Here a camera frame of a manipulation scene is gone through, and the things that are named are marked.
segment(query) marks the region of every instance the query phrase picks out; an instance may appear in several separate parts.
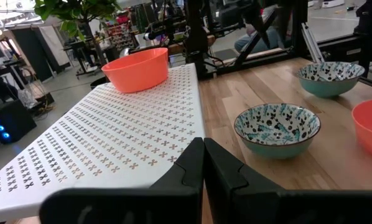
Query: patterned bowl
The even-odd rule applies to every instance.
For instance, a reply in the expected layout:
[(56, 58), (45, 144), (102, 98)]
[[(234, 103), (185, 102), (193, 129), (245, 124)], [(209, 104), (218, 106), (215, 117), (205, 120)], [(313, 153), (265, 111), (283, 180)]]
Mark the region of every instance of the patterned bowl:
[(297, 76), (306, 91), (330, 98), (351, 90), (364, 72), (362, 66), (348, 62), (322, 62), (301, 68)]
[(287, 103), (268, 103), (242, 112), (235, 131), (256, 154), (274, 159), (294, 157), (305, 151), (320, 130), (313, 112)]

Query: perforated metal surface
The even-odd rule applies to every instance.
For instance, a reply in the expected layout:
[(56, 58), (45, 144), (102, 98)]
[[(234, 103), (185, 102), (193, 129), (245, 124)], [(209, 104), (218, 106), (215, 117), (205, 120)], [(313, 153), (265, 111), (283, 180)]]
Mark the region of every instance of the perforated metal surface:
[(193, 64), (139, 93), (98, 86), (0, 170), (0, 221), (62, 188), (149, 186), (204, 135)]

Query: ceramic bowl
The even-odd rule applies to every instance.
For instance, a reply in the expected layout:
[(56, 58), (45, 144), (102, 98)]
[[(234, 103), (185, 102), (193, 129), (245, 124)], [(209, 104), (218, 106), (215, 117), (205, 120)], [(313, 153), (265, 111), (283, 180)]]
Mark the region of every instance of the ceramic bowl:
[(286, 159), (305, 151), (319, 130), (316, 114), (287, 103), (250, 108), (235, 121), (235, 131), (244, 144), (256, 154), (273, 159)]
[(348, 62), (322, 62), (301, 68), (297, 76), (306, 91), (330, 98), (351, 90), (364, 72), (362, 66)]

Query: concrete floor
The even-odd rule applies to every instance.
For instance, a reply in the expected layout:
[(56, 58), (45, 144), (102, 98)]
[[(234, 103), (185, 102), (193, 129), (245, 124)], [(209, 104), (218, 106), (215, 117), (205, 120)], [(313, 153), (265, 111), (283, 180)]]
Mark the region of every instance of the concrete floor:
[[(309, 24), (318, 41), (351, 34), (353, 28), (358, 23), (355, 11), (346, 12), (345, 6), (320, 10), (314, 10), (311, 7), (308, 10)], [(236, 30), (230, 35), (216, 40), (215, 44), (212, 46), (213, 51), (233, 49), (234, 42), (244, 34), (245, 30)], [(172, 62), (173, 66), (184, 63), (182, 57), (179, 56), (174, 57)], [(68, 69), (56, 78), (44, 83), (47, 92), (50, 92), (55, 99), (55, 108), (49, 112), (45, 119), (37, 121), (37, 127), (20, 141), (14, 144), (0, 145), (0, 169), (26, 148), (36, 137), (41, 135), (72, 106), (80, 101), (90, 91), (89, 84), (91, 82), (103, 76), (102, 73), (95, 76), (85, 75), (77, 80), (75, 73), (78, 68), (79, 65)]]

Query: orange plastic bowl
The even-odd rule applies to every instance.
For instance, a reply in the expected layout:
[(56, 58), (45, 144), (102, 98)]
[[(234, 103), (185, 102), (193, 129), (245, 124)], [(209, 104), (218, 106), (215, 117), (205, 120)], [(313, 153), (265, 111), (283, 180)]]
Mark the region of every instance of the orange plastic bowl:
[(144, 50), (114, 60), (101, 68), (116, 89), (134, 93), (152, 88), (168, 77), (168, 49)]
[(372, 153), (372, 100), (362, 102), (352, 111), (358, 142)]

